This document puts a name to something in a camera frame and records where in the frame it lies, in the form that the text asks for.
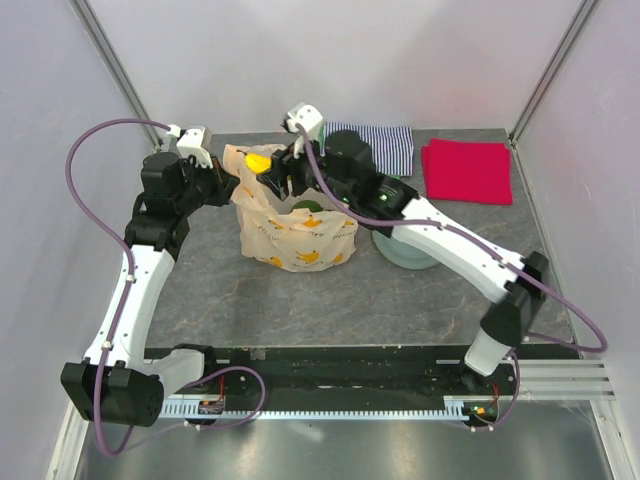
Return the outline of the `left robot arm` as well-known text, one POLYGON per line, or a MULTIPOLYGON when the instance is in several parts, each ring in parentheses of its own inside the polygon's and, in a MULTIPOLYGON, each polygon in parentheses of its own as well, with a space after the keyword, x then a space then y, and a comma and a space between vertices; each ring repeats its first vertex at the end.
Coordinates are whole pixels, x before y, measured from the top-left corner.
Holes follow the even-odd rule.
POLYGON ((203 206, 222 207, 239 184, 218 159, 201 167, 192 155, 146 157, 137 196, 122 236, 127 247, 118 283, 98 334, 83 359, 68 362, 61 384, 80 415, 105 423, 149 427, 163 401, 185 385, 208 393, 219 382, 213 350, 179 344, 159 359, 145 356, 162 288, 189 233, 188 218, 203 206))

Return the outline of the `beige plastic bag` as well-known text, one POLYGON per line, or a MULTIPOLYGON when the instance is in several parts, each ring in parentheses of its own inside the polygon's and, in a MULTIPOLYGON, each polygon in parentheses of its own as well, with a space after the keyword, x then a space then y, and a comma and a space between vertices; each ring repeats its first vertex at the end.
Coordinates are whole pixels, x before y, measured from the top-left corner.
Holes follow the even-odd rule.
POLYGON ((240 179, 231 200, 240 225, 242 254, 289 272, 323 271, 348 261, 356 251, 356 220, 337 211, 323 194, 313 189, 282 201, 247 168, 247 153, 267 157, 281 147, 280 144, 225 146, 222 165, 240 179), (301 200, 314 200, 323 210, 318 213, 292 210, 301 200))

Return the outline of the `yellow pear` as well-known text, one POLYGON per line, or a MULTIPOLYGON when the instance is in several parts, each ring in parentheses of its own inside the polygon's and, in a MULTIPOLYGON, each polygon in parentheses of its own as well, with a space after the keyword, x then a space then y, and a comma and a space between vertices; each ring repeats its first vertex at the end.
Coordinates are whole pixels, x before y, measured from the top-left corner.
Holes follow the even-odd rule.
POLYGON ((256 153, 247 153, 245 155, 245 163, 247 168, 256 175, 269 172, 272 168, 272 160, 270 157, 256 153))

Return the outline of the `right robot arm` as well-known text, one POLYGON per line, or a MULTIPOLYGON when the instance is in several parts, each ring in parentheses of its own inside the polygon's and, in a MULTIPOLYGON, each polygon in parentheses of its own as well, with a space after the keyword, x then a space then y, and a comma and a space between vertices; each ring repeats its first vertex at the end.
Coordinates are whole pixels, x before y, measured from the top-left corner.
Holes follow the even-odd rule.
POLYGON ((322 192, 360 225, 423 252, 475 286, 491 306, 457 377, 473 394, 493 383, 498 364, 521 344, 546 299, 543 254, 523 257, 454 222, 414 188, 378 172, 370 145, 354 131, 334 132, 324 142, 297 138, 264 159, 249 155, 246 164, 280 199, 322 192))

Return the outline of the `green lime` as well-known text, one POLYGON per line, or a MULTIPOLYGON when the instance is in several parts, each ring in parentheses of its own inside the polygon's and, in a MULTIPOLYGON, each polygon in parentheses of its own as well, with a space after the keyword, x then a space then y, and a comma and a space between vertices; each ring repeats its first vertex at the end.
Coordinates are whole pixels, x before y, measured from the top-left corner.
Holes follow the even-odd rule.
POLYGON ((314 200, 301 200, 292 206, 292 210, 308 210, 311 213, 318 213, 323 210, 323 207, 314 200))

